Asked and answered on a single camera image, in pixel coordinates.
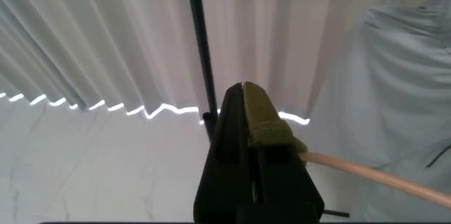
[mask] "green cloth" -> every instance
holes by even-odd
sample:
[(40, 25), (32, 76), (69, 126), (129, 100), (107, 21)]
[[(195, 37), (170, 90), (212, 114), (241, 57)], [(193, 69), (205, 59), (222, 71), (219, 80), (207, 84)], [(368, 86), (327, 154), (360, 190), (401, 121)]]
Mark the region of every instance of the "green cloth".
[(292, 143), (298, 152), (307, 151), (307, 146), (293, 136), (290, 126), (279, 117), (263, 88), (246, 82), (243, 92), (250, 135), (248, 143), (251, 147)]

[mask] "curtain fold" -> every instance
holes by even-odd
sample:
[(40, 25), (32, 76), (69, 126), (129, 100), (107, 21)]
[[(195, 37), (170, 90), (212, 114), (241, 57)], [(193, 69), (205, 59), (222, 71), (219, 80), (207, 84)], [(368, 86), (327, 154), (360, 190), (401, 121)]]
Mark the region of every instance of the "curtain fold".
[[(421, 1), (204, 0), (217, 101), (252, 81), (279, 110), (306, 118), (355, 19), (370, 6)], [(0, 94), (203, 113), (189, 0), (0, 0)]]

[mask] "white garment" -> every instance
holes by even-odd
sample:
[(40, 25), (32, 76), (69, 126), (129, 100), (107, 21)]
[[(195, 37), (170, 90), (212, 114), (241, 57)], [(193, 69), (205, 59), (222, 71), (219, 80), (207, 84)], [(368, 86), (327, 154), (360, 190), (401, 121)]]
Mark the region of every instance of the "white garment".
[[(321, 90), (308, 136), (327, 132), (336, 156), (451, 194), (451, 150), (427, 167), (451, 145), (450, 2), (369, 10)], [(365, 180), (351, 218), (449, 221), (451, 211)]]

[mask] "marble wall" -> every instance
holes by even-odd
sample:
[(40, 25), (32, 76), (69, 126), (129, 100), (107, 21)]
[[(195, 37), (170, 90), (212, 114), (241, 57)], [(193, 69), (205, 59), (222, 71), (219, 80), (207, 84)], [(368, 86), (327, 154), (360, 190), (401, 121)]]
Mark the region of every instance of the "marble wall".
[[(208, 148), (196, 113), (147, 120), (2, 98), (0, 223), (192, 221)], [(334, 187), (309, 170), (333, 209)]]

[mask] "wooden stick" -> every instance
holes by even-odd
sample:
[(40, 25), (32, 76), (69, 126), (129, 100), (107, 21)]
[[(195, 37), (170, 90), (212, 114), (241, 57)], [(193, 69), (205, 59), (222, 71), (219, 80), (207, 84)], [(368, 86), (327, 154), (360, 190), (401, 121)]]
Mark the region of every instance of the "wooden stick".
[(413, 194), (417, 197), (421, 197), (422, 199), (429, 200), (440, 206), (444, 206), (448, 209), (451, 209), (451, 195), (444, 194), (442, 192), (437, 192), (433, 189), (429, 189), (416, 183), (397, 178), (394, 175), (389, 175), (379, 170), (374, 170), (372, 168), (357, 165), (344, 160), (340, 160), (338, 158), (333, 158), (318, 153), (305, 152), (299, 154), (299, 157), (303, 161), (317, 163), (338, 170), (342, 170), (348, 173), (359, 175), (364, 178), (368, 178), (375, 182), (388, 185), (395, 189), (402, 190), (403, 192)]

